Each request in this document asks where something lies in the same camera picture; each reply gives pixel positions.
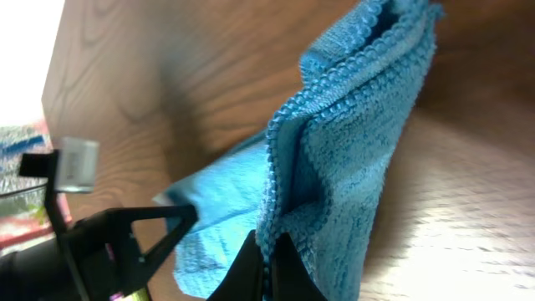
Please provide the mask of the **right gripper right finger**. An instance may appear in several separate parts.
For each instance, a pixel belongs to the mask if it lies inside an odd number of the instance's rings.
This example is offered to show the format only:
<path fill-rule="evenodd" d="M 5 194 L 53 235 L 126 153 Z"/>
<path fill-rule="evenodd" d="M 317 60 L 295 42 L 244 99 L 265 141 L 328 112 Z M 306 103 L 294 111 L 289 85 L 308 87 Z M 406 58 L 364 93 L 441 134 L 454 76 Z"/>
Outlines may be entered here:
<path fill-rule="evenodd" d="M 276 241 L 271 279 L 273 301 L 327 301 L 309 277 L 288 233 Z"/>

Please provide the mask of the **blue microfiber cloth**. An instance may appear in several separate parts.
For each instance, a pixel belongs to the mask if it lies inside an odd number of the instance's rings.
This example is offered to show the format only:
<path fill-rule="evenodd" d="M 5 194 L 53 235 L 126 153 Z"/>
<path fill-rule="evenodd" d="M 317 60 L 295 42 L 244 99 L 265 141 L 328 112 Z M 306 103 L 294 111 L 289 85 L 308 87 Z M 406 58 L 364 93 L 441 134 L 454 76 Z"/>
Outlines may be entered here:
<path fill-rule="evenodd" d="M 255 232 L 264 257 L 288 233 L 327 299 L 359 297 L 385 173 L 429 71 L 440 15 L 427 1 L 359 3 L 303 54 L 303 88 L 265 130 L 155 197 L 199 214 L 176 248 L 183 293 L 208 297 Z"/>

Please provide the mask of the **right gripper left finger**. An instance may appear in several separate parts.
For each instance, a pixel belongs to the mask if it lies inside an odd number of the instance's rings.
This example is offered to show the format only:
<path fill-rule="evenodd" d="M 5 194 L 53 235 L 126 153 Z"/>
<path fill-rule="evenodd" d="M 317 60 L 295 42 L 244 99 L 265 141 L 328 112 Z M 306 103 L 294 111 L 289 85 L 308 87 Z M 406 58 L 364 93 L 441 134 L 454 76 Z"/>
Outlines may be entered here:
<path fill-rule="evenodd" d="M 262 254 L 251 230 L 225 278 L 206 301 L 262 301 L 263 274 Z"/>

